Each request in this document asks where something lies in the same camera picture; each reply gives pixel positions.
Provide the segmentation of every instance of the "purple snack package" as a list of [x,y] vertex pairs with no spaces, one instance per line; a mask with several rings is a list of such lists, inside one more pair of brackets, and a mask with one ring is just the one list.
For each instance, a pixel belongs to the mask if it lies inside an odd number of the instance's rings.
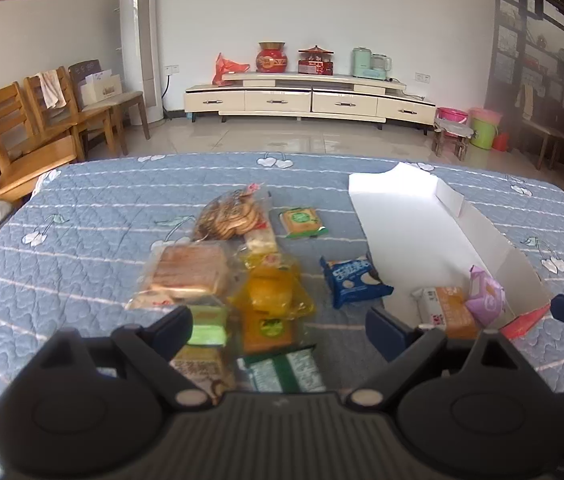
[[506,302],[502,286],[486,270],[471,267],[469,299],[465,305],[475,320],[487,328],[501,314]]

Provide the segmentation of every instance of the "wall outlet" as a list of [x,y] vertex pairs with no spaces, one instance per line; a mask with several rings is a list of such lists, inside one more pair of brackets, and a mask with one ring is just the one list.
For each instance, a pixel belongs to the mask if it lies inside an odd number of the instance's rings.
[[418,81],[420,83],[430,83],[431,82],[431,76],[427,75],[427,74],[421,74],[420,72],[416,72],[415,73],[415,81]]

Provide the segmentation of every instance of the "tower air conditioner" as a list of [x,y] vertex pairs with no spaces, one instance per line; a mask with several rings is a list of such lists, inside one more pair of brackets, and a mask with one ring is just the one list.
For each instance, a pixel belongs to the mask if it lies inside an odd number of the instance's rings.
[[[129,91],[144,93],[150,123],[164,117],[156,30],[155,0],[120,0],[124,82]],[[142,124],[136,107],[129,112],[131,124]]]

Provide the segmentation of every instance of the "pink bucket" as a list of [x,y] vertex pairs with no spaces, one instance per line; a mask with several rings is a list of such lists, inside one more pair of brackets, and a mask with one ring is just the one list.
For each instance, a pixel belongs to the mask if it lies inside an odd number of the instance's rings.
[[472,119],[478,119],[485,123],[498,126],[502,118],[502,114],[494,112],[493,110],[485,110],[484,108],[470,108],[469,115]]
[[438,108],[438,117],[440,119],[446,119],[447,121],[453,121],[454,123],[465,124],[469,118],[469,114],[463,112],[462,110],[456,110],[455,108]]

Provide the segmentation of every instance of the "red vase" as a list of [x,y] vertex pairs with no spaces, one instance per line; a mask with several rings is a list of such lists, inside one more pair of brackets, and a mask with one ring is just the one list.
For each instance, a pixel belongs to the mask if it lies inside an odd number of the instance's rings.
[[282,53],[284,43],[262,41],[260,47],[262,50],[258,54],[258,57],[255,58],[255,66],[258,68],[258,72],[286,72],[288,59]]

